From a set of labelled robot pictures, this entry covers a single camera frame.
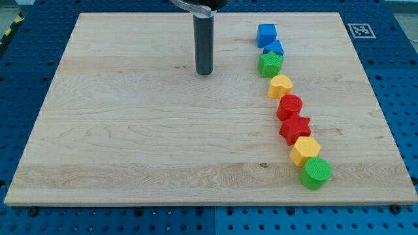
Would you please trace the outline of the silver clamp on arm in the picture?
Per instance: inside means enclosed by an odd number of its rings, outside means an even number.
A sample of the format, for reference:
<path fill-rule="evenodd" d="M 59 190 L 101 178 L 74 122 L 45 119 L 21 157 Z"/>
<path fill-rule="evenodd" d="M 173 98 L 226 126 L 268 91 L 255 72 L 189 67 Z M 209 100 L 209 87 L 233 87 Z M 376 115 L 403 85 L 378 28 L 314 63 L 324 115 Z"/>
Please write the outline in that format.
<path fill-rule="evenodd" d="M 216 14 L 216 10 L 212 10 L 206 5 L 200 5 L 198 3 L 190 3 L 184 0 L 169 0 L 173 5 L 182 10 L 186 10 L 192 13 L 198 18 L 210 18 Z"/>

